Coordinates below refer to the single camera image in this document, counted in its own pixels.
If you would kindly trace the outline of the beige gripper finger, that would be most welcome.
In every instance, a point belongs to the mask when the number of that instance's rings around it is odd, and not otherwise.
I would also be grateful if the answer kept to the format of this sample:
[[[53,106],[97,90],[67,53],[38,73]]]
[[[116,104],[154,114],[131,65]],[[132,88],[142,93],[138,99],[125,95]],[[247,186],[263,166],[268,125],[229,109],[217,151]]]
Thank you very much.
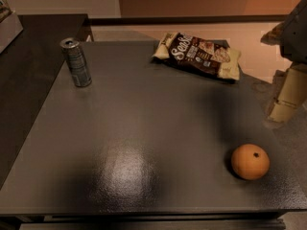
[[[283,33],[284,23],[281,22],[277,24],[273,29],[269,32],[265,33],[260,41],[267,45],[279,45],[281,42],[281,36]]]

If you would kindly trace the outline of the beige taped gripper finger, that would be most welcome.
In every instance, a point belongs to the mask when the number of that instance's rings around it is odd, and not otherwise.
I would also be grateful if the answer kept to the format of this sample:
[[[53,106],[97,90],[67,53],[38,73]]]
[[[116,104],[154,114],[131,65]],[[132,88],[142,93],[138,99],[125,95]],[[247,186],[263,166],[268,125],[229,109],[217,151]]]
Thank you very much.
[[[285,71],[276,71],[267,115],[276,123],[288,122],[307,100],[307,65],[293,62]]]

